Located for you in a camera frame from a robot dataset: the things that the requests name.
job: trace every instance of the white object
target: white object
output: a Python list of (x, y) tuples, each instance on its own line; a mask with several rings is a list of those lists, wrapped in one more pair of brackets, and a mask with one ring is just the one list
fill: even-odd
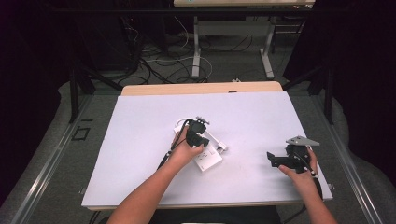
[[(180, 119), (177, 121), (174, 133), (180, 132), (181, 127), (183, 126), (183, 122), (185, 120), (186, 119)], [(223, 142), (220, 142), (208, 131), (204, 131), (201, 136), (207, 138), (209, 140), (209, 144), (204, 148), (204, 151), (201, 154), (194, 158), (194, 161), (203, 172), (210, 167), (213, 167), (214, 165), (220, 163), (222, 161), (222, 157), (220, 156), (220, 154), (228, 148)]]

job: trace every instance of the desk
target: desk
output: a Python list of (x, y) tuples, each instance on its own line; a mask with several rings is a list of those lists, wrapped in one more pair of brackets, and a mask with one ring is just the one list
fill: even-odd
[[(279, 7), (313, 5), (315, 0), (175, 0), (176, 7)], [(201, 49), (200, 35), (266, 35), (264, 48), (260, 49), (264, 72), (268, 79), (274, 79), (274, 72), (268, 58), (268, 51), (274, 35), (276, 17), (270, 21), (199, 21), (194, 17), (194, 59), (192, 77), (199, 76)]]
[[(82, 206), (91, 210), (117, 207), (156, 171), (174, 138), (177, 120), (195, 116), (211, 121), (207, 129), (229, 150), (222, 154), (221, 164), (203, 173), (193, 161), (186, 165), (159, 208), (302, 201), (291, 180), (266, 158), (267, 151), (285, 156), (286, 139), (304, 136), (288, 94), (277, 82), (242, 82), (126, 87)], [(330, 200), (332, 194), (320, 168), (318, 173), (324, 199)]]

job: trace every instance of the metal bar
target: metal bar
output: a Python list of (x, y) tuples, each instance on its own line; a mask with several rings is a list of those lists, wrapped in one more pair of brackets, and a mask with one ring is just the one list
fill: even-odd
[(321, 115), (320, 117), (323, 121), (323, 124), (328, 129), (330, 136), (336, 145), (335, 153), (338, 156), (338, 160), (340, 161), (341, 166), (344, 169), (344, 173), (346, 174), (346, 178), (348, 179), (349, 184), (352, 187), (352, 190), (355, 192), (356, 198), (359, 204), (361, 205), (361, 210), (363, 211), (363, 214), (366, 216), (368, 223), (372, 223), (372, 224), (383, 223), (381, 217), (377, 213), (370, 199), (370, 196), (367, 193), (366, 188), (363, 185), (363, 182), (361, 181), (361, 178), (359, 177), (355, 163), (350, 157), (347, 148), (345, 147), (342, 140), (338, 136), (334, 126), (329, 124), (327, 118), (324, 116), (323, 113), (320, 113), (320, 111), (322, 111), (322, 107), (321, 107), (322, 102), (320, 101), (319, 96), (316, 95), (311, 96), (311, 99), (314, 102), (314, 106), (316, 110)]
[(250, 7), (197, 7), (197, 8), (139, 8), (139, 9), (80, 9), (80, 8), (56, 8), (47, 6), (49, 12), (56, 14), (74, 15), (132, 15), (136, 17), (155, 16), (308, 16), (334, 15), (347, 13), (346, 9), (292, 9), (292, 8), (250, 8)]
[(47, 185), (50, 182), (50, 179), (52, 178), (52, 175), (54, 174), (56, 167), (61, 161), (65, 148), (69, 143), (69, 139), (72, 133), (74, 132), (74, 130), (77, 128), (77, 123), (80, 116), (87, 109), (91, 100), (92, 100), (91, 95), (84, 97), (80, 107), (81, 113), (78, 114), (75, 122), (70, 123), (67, 126), (64, 132), (64, 136), (62, 137), (58, 146), (54, 149), (54, 151), (50, 155), (47, 162), (44, 164), (43, 169), (41, 170), (40, 174), (35, 180), (33, 186), (30, 188), (29, 193), (27, 194), (26, 198), (24, 199), (23, 203), (18, 209), (18, 212), (15, 214), (14, 218), (12, 219), (11, 224), (28, 223), (30, 216), (35, 211), (35, 207), (37, 206), (41, 196), (43, 195), (45, 189), (47, 188)]

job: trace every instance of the black curtain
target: black curtain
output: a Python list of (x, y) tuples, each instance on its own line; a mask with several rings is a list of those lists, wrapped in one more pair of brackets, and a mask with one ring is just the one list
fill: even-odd
[(68, 69), (35, 1), (6, 1), (0, 14), (0, 204), (34, 155), (59, 106)]
[(318, 0), (314, 6), (331, 7), (347, 8), (348, 13), (309, 17), (284, 77), (294, 80), (330, 62), (333, 94), (348, 122), (350, 150), (396, 186), (395, 3)]

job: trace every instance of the person's left hand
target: person's left hand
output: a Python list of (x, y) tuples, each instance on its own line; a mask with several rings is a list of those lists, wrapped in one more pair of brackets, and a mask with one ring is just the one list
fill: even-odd
[[(200, 145), (198, 147), (190, 147), (190, 145), (186, 141), (186, 134), (189, 126), (185, 126), (183, 132), (181, 133), (176, 144), (177, 147), (173, 149), (171, 156), (169, 157), (168, 162), (178, 166), (179, 168), (184, 167), (189, 163), (195, 156), (202, 153), (204, 150), (204, 145)], [(175, 135), (175, 139), (172, 145), (175, 143), (178, 133)]]

